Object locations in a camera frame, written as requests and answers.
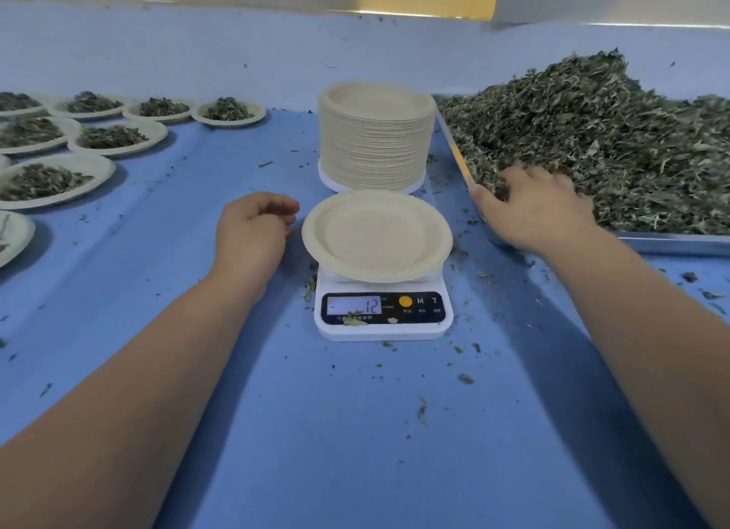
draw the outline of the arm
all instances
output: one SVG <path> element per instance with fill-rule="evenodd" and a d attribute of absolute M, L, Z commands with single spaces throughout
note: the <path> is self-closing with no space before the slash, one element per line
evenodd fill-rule
<path fill-rule="evenodd" d="M 298 203 L 228 204 L 209 275 L 0 449 L 0 527 L 151 527 Z"/>
<path fill-rule="evenodd" d="M 730 326 L 594 222 L 569 178 L 511 167 L 501 202 L 471 189 L 490 226 L 543 256 L 689 497 L 730 527 Z"/>

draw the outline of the forearm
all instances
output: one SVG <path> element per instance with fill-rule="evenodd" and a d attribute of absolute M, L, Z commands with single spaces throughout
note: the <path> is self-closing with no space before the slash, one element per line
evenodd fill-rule
<path fill-rule="evenodd" d="M 602 229 L 543 255 L 690 497 L 730 527 L 730 326 Z"/>
<path fill-rule="evenodd" d="M 151 527 L 253 304 L 204 279 L 0 450 L 0 527 Z"/>

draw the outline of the stainless steel tray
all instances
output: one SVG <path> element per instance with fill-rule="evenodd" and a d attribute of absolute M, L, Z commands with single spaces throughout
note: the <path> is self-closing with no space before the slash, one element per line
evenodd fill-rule
<path fill-rule="evenodd" d="M 448 98 L 448 95 L 434 94 L 433 98 L 438 104 L 440 100 Z M 474 184 L 474 179 L 469 171 L 469 166 L 464 161 L 459 147 L 456 145 L 451 131 L 446 125 L 446 120 L 440 111 L 436 111 L 436 122 L 441 132 L 446 137 L 446 142 L 451 149 L 451 154 L 459 166 L 461 177 L 467 186 Z M 491 228 L 487 227 L 490 240 L 497 246 L 510 248 L 504 240 L 500 239 Z M 714 235 L 676 235 L 671 233 L 635 233 L 619 231 L 617 237 L 623 240 L 639 254 L 662 254 L 667 256 L 713 256 L 730 258 L 730 236 Z"/>

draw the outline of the hand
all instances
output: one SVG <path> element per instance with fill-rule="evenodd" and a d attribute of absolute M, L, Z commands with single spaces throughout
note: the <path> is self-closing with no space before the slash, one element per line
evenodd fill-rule
<path fill-rule="evenodd" d="M 507 202 L 481 185 L 471 187 L 470 195 L 491 228 L 513 246 L 543 254 L 553 243 L 597 229 L 593 201 L 576 194 L 566 175 L 513 166 L 501 177 L 509 187 Z"/>
<path fill-rule="evenodd" d="M 258 300 L 276 268 L 297 220 L 299 203 L 283 194 L 255 192 L 225 205 L 215 232 L 211 274 L 242 284 Z"/>

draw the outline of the dried herb leaves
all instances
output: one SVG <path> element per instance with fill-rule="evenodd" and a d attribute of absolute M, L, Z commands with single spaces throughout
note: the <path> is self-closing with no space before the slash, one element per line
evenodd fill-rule
<path fill-rule="evenodd" d="M 24 110 L 26 108 L 35 108 L 36 106 L 41 106 L 41 103 L 25 93 L 0 93 L 0 112 Z"/>
<path fill-rule="evenodd" d="M 169 98 L 152 98 L 140 104 L 140 115 L 148 118 L 162 116 L 175 116 L 187 112 L 190 109 L 187 104 L 173 102 Z"/>
<path fill-rule="evenodd" d="M 0 130 L 0 148 L 36 145 L 63 137 L 63 132 L 47 118 L 15 118 Z"/>
<path fill-rule="evenodd" d="M 94 179 L 91 175 L 71 172 L 65 167 L 51 167 L 42 164 L 24 166 L 0 189 L 0 200 L 33 200 L 35 198 L 52 197 L 62 192 L 76 189 L 87 181 Z"/>
<path fill-rule="evenodd" d="M 216 121 L 241 121 L 252 118 L 253 114 L 248 111 L 243 102 L 239 102 L 233 97 L 222 97 L 208 108 L 205 117 Z"/>
<path fill-rule="evenodd" d="M 135 127 L 112 125 L 109 127 L 84 127 L 79 145 L 84 148 L 119 148 L 143 143 L 148 138 Z"/>
<path fill-rule="evenodd" d="M 454 97 L 440 111 L 474 179 L 519 161 L 573 178 L 607 229 L 730 235 L 730 101 L 642 90 L 618 50 Z"/>
<path fill-rule="evenodd" d="M 111 100 L 91 91 L 81 91 L 67 105 L 71 113 L 92 113 L 105 112 L 119 108 L 122 103 L 118 100 Z"/>

